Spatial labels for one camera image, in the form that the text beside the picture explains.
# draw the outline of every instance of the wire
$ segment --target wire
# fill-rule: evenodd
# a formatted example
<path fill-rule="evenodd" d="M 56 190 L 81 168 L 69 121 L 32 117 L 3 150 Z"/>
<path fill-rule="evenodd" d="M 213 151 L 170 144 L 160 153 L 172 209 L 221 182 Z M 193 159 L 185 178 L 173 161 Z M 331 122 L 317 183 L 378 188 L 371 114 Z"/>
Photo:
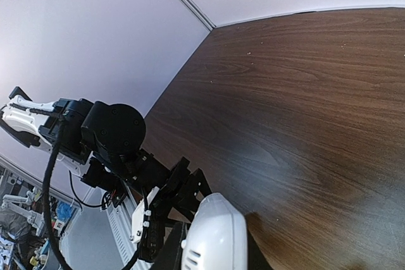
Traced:
<path fill-rule="evenodd" d="M 49 234 L 49 243 L 51 245 L 52 251 L 54 252 L 54 254 L 63 270 L 73 270 L 66 262 L 65 258 L 63 257 L 63 254 L 60 252 L 58 241 L 53 234 L 52 219 L 51 219 L 51 206 L 49 204 L 49 189 L 51 188 L 52 173 L 53 173 L 53 169 L 55 167 L 56 158 L 57 158 L 57 156 L 59 154 L 59 150 L 61 148 L 63 132 L 64 132 L 65 126 L 66 126 L 66 121 L 62 117 L 59 117 L 59 120 L 61 121 L 61 126 L 60 126 L 59 132 L 57 134 L 56 141 L 54 143 L 52 153 L 51 153 L 51 156 L 49 157 L 48 164 L 47 164 L 46 170 L 45 170 L 44 181 L 43 181 L 43 185 L 42 185 L 42 192 L 43 192 L 42 203 L 43 203 L 43 207 L 44 207 L 45 227 Z M 145 204 L 145 211 L 146 211 L 146 210 L 148 210 L 149 206 L 148 206 L 148 202 L 147 202 L 146 191 L 144 188 L 142 188 L 142 194 L 144 196 L 144 204 Z M 148 220 L 148 216 L 146 216 L 146 214 L 144 213 L 144 222 L 147 220 Z M 131 268 L 137 262 L 139 254 L 140 254 L 140 248 L 142 248 L 144 240 L 146 238 L 146 230 L 147 230 L 146 227 L 144 227 L 142 229 L 142 236 L 140 238 L 140 242 L 138 243 L 137 250 L 135 251 L 134 255 L 132 256 L 132 258 L 128 262 L 128 264 L 125 265 L 121 270 L 131 270 Z"/>
<path fill-rule="evenodd" d="M 75 188 L 73 187 L 73 180 L 72 180 L 72 172 L 69 171 L 69 180 L 70 180 L 70 188 L 72 189 L 73 195 L 75 196 L 75 198 L 77 199 L 78 203 L 80 205 L 89 207 L 89 208 L 100 208 L 103 206 L 103 204 L 99 204 L 99 205 L 89 205 L 86 204 L 84 201 L 82 201 L 76 194 Z"/>

